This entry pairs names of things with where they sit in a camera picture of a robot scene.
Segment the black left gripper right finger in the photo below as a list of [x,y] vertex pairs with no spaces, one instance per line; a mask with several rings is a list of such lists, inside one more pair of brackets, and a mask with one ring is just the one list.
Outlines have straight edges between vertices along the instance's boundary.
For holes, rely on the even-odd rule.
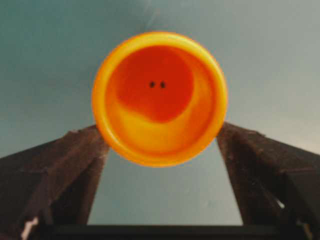
[[245,225],[274,225],[282,237],[320,237],[320,156],[225,122],[217,136]]

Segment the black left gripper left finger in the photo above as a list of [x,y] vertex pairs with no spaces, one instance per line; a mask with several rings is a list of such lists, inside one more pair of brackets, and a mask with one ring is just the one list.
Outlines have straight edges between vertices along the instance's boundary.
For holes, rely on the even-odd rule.
[[26,224],[86,224],[109,146],[95,126],[0,160],[0,237],[20,240]]

